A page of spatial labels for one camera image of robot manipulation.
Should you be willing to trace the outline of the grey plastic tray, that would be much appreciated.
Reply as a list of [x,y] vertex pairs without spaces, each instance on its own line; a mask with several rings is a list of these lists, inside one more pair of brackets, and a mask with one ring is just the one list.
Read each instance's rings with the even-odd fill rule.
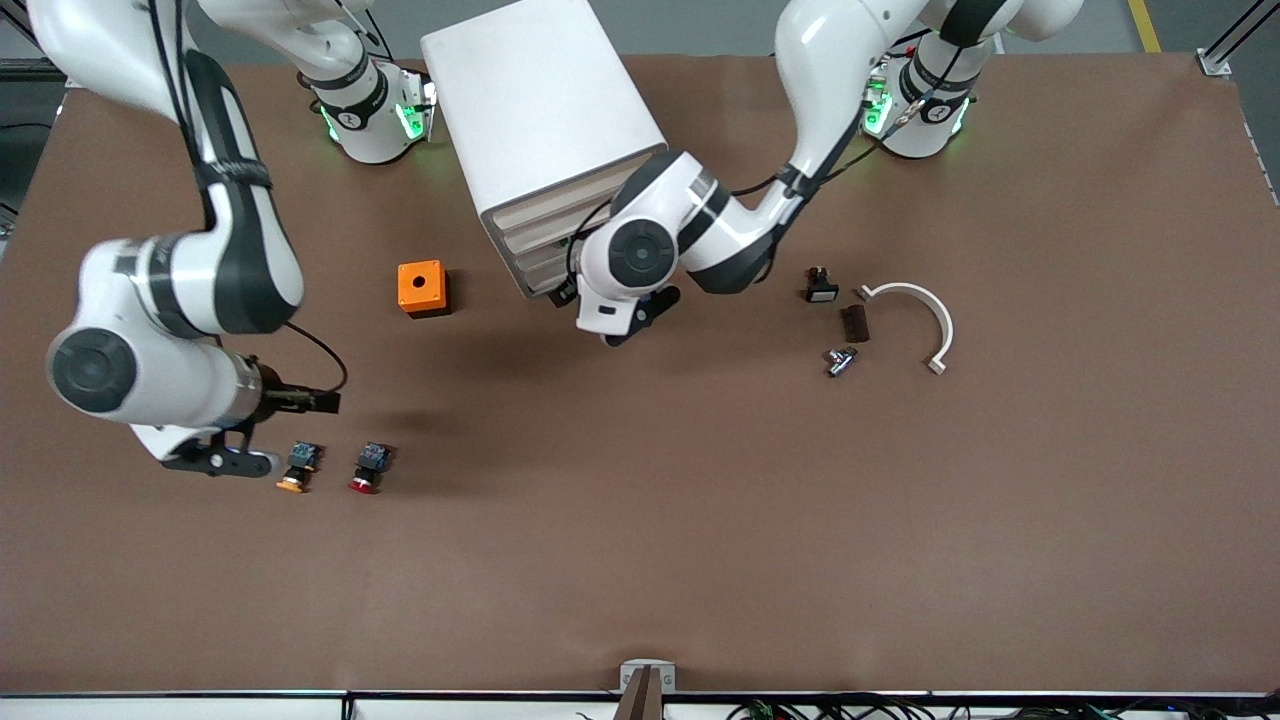
[[558,263],[559,266],[563,266],[568,243],[568,238],[562,237],[536,247],[531,246],[524,252],[516,254],[515,263],[524,273],[534,273],[536,268],[544,266],[548,263]]

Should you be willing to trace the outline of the yellow push button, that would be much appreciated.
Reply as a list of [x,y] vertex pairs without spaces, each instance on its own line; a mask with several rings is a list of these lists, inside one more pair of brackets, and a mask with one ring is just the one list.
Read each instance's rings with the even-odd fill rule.
[[323,455],[324,447],[321,445],[306,441],[294,442],[285,460],[285,471],[275,487],[291,493],[305,493]]

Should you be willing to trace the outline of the aluminium frame post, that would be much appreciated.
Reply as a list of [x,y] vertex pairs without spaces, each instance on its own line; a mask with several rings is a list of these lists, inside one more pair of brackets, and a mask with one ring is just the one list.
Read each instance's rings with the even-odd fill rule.
[[1230,76],[1233,54],[1277,13],[1280,13],[1280,0],[1253,0],[1216,40],[1207,47],[1196,50],[1201,70],[1208,77]]

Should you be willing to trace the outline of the orange button enclosure box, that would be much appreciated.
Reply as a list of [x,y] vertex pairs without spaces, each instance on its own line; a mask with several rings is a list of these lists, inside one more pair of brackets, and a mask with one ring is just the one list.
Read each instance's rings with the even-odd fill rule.
[[436,259],[399,264],[396,290],[398,306],[410,318],[447,316],[453,313],[451,275]]

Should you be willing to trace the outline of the white table edge rail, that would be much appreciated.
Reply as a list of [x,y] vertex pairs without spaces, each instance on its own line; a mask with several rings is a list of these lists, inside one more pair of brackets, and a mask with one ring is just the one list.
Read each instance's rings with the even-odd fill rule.
[[[0,693],[0,720],[612,720],[620,691]],[[1280,720],[1262,693],[681,691],[667,720]]]

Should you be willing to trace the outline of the white curved bracket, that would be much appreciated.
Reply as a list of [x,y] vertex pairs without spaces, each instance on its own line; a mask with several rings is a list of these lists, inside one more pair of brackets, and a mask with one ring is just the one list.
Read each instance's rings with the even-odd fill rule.
[[947,370],[947,364],[945,359],[948,351],[951,350],[955,338],[954,318],[948,307],[934,292],[914,283],[890,282],[879,284],[877,287],[861,284],[858,288],[858,295],[864,301],[870,301],[873,299],[878,299],[879,296],[891,293],[901,293],[910,296],[924,304],[931,310],[940,327],[940,347],[927,360],[927,366],[936,375],[945,374]]

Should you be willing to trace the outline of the red push button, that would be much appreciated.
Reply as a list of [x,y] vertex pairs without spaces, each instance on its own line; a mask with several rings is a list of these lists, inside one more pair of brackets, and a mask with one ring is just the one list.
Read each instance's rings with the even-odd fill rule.
[[367,442],[355,462],[355,471],[347,487],[361,495],[378,495],[381,475],[390,466],[394,450],[388,445]]

